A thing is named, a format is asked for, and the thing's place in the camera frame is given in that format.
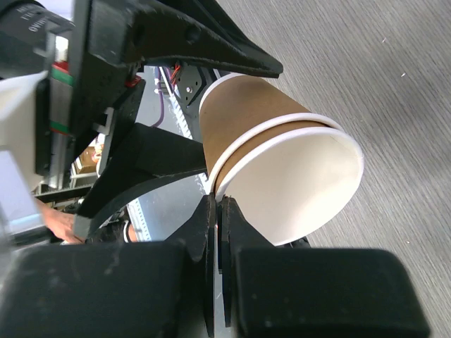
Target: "paper cup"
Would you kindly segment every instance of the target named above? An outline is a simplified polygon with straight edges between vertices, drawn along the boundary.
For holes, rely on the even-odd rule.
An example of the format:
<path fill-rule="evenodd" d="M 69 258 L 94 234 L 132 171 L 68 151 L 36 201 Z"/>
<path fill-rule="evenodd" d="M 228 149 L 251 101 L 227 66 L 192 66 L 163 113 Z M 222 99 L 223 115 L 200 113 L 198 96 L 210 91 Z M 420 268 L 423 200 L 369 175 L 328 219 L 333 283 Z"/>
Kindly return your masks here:
<path fill-rule="evenodd" d="M 210 192 L 217 201 L 234 197 L 275 245 L 320 228 L 359 186 L 358 143 L 262 79 L 221 78 L 202 98 L 199 119 Z"/>

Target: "gray floor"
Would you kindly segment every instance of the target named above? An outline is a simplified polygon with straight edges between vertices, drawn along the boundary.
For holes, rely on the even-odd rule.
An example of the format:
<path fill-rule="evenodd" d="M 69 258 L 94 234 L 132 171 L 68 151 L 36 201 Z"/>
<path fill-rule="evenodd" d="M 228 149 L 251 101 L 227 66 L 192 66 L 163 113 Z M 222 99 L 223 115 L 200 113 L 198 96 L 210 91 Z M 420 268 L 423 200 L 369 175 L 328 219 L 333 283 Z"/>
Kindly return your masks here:
<path fill-rule="evenodd" d="M 451 337 L 451 3 L 219 3 L 284 64 L 273 83 L 364 148 L 357 195 L 310 239 L 397 254 L 434 337 Z"/>

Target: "green stripe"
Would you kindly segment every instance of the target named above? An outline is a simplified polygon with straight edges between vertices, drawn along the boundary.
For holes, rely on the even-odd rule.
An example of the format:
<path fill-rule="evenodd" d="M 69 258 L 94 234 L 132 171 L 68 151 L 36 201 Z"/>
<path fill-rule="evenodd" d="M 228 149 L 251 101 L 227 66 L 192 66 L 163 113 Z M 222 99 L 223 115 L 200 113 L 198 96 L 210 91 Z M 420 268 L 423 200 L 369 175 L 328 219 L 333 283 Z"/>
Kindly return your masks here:
<path fill-rule="evenodd" d="M 59 132 L 63 132 L 65 134 L 69 134 L 69 128 L 67 128 L 65 125 L 62 125 L 54 121 L 50 121 L 50 128 L 58 130 Z"/>
<path fill-rule="evenodd" d="M 71 77 L 69 74 L 66 74 L 64 72 L 61 72 L 60 70 L 57 70 L 55 68 L 51 69 L 51 76 L 58 81 L 64 82 L 67 85 L 72 86 L 73 85 L 73 77 Z"/>

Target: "person's arm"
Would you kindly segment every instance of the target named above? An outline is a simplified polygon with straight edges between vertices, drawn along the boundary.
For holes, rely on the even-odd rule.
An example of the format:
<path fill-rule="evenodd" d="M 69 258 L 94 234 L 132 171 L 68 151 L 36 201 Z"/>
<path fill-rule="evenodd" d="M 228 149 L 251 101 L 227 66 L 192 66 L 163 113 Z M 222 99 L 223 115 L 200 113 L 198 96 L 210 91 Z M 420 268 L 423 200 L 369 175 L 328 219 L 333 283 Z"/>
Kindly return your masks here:
<path fill-rule="evenodd" d="M 45 226 L 48 227 L 55 236 L 68 243 L 79 244 L 84 242 L 81 238 L 78 238 L 73 234 L 74 215 L 54 210 L 38 199 L 36 200 L 36 203 L 41 211 Z"/>

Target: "stacked paper cups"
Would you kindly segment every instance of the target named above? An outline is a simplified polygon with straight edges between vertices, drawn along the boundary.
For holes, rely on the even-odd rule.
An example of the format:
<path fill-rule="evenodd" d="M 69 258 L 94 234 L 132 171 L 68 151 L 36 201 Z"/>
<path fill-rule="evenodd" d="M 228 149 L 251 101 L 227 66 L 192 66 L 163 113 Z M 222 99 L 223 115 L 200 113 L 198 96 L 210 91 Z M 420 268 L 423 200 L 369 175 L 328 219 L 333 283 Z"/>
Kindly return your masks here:
<path fill-rule="evenodd" d="M 209 189 L 235 198 L 272 244 L 295 241 L 333 218 L 360 184 L 364 157 L 341 126 L 263 79 L 230 74 L 199 109 Z"/>

